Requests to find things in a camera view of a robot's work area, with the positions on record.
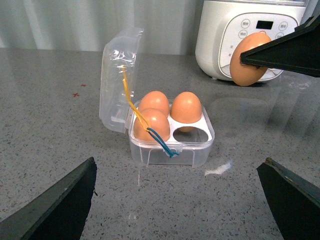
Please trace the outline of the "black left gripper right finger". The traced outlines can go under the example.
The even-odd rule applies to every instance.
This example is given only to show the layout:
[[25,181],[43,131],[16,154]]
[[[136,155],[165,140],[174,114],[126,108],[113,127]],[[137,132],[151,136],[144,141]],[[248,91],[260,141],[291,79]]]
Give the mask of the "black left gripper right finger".
[[320,76],[320,16],[310,17],[294,32],[240,54],[244,65]]

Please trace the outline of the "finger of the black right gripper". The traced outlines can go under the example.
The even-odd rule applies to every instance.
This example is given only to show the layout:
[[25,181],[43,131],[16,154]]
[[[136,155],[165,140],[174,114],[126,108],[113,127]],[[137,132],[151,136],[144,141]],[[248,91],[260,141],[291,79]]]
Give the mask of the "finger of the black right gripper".
[[282,237],[285,240],[318,240],[320,188],[270,157],[257,172]]

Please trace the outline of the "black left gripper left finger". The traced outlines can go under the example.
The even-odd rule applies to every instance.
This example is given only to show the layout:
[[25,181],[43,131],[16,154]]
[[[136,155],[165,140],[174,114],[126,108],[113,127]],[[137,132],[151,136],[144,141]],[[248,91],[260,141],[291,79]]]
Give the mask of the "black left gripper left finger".
[[78,240],[95,191],[97,165],[88,158],[0,223],[2,240]]

